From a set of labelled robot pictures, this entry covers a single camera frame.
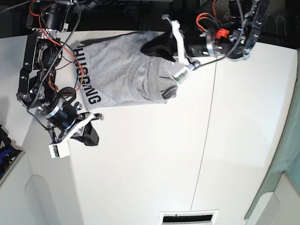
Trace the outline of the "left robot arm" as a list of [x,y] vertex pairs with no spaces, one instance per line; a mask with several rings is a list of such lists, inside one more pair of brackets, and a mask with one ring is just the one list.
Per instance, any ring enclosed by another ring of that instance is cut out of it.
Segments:
[[227,57],[247,59],[260,37],[268,0],[207,0],[196,11],[195,24],[180,27],[183,47],[173,29],[141,47],[141,53],[169,61],[179,58]]

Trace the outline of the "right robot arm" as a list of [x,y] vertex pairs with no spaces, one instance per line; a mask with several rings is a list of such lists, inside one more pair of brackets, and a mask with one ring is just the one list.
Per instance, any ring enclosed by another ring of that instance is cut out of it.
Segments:
[[67,21],[77,11],[78,26],[81,19],[80,4],[76,0],[33,0],[29,7],[28,35],[23,66],[20,71],[19,87],[16,94],[29,113],[36,108],[48,121],[43,126],[50,134],[51,147],[75,139],[86,146],[96,146],[99,137],[91,121],[101,118],[100,114],[78,113],[82,106],[74,102],[82,84],[59,89],[55,84],[56,67],[66,52],[72,57],[71,64],[77,66],[77,77],[82,78],[84,70],[78,57],[68,45],[67,38],[61,41],[57,33],[67,29]]

